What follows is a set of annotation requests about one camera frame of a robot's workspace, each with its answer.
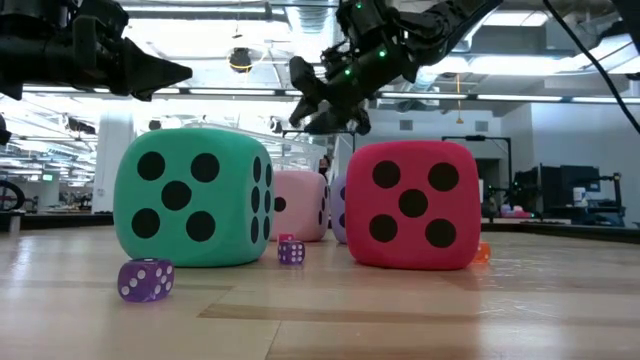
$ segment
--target small orange die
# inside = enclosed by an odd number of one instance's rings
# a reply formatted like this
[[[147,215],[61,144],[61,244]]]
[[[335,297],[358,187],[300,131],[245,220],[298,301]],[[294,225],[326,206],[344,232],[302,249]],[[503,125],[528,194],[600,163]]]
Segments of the small orange die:
[[[480,241],[478,245],[478,252],[473,259],[474,264],[488,264],[491,258],[491,247],[488,242]]]

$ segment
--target black cable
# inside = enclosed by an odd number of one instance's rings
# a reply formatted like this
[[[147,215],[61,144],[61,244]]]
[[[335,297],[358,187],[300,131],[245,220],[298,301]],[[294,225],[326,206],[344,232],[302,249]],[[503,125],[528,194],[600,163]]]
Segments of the black cable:
[[[571,38],[571,40],[573,40],[576,46],[578,46],[580,51],[584,53],[584,55],[589,59],[589,61],[593,63],[593,66],[595,66],[595,68],[598,70],[600,75],[602,75],[604,82],[607,83],[609,90],[611,90],[611,94],[613,95],[614,98],[616,98],[616,101],[620,106],[620,110],[622,110],[622,112],[627,116],[627,119],[629,119],[629,122],[631,122],[631,125],[633,126],[633,128],[636,129],[638,134],[640,134],[640,124],[638,124],[638,121],[636,121],[635,117],[633,117],[633,114],[631,114],[631,112],[629,111],[629,108],[627,108],[627,105],[622,100],[622,97],[620,96],[618,89],[616,89],[615,84],[609,77],[609,74],[607,74],[607,72],[604,70],[602,65],[600,65],[600,62],[595,57],[593,57],[593,55],[591,55],[589,50],[582,44],[580,39],[578,39],[576,34],[573,32],[573,30],[571,30],[569,25],[567,25],[567,23],[562,19],[560,14],[558,14],[558,12],[551,5],[549,0],[542,0],[542,3],[544,4],[544,6],[547,7],[547,9],[549,9],[549,12],[551,12],[551,15],[553,15],[554,19],[556,19],[556,21],[560,24],[560,26],[562,26],[564,31],[567,33],[567,35],[569,35],[569,37]]]

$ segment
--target small purple die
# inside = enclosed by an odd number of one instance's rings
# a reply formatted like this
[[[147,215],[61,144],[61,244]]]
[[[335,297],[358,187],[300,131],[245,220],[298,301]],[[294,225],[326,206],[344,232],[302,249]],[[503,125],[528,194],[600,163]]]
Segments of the small purple die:
[[[120,268],[118,293],[125,301],[164,299],[173,287],[173,264],[164,259],[135,259]]]
[[[302,241],[282,241],[278,244],[278,259],[281,264],[299,265],[304,260]]]

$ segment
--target pink foam die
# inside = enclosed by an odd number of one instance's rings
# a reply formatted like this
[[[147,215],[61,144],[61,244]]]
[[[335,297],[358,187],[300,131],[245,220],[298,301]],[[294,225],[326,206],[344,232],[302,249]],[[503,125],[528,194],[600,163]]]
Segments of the pink foam die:
[[[271,240],[291,234],[297,241],[319,241],[328,226],[329,188],[311,171],[275,172],[275,217]]]

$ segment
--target wall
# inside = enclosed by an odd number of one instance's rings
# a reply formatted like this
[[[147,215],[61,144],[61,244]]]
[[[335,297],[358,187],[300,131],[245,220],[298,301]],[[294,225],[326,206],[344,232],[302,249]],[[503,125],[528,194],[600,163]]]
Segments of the wall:
[[[439,111],[410,111],[404,114],[394,111],[370,110],[369,117],[373,129],[366,136],[358,136],[356,148],[368,144],[398,140],[440,140],[442,136],[465,136],[482,134],[500,136],[500,120],[491,111],[462,111],[463,124],[457,124],[458,112],[442,114]],[[400,131],[400,120],[413,120],[413,131]],[[477,133],[476,121],[488,121],[489,131]],[[478,159],[502,159],[506,157],[503,148],[492,142],[459,142]]]
[[[536,165],[534,156],[533,121],[531,104],[522,105],[511,111],[501,121],[502,136],[511,138],[512,175],[517,171],[527,171]],[[500,166],[502,187],[509,185],[508,165],[502,160]]]
[[[92,212],[113,211],[113,195],[120,161],[136,137],[134,115],[109,111],[100,117]]]
[[[640,118],[640,107],[630,110]],[[640,135],[615,105],[532,105],[535,162],[590,165],[600,175],[622,173],[626,222],[640,222]],[[602,182],[600,197],[614,198],[613,183]]]
[[[353,154],[352,140],[351,135],[336,136],[336,143],[333,148],[333,162],[327,176],[330,182],[332,179],[344,176],[347,173],[349,160],[351,160],[351,155]]]

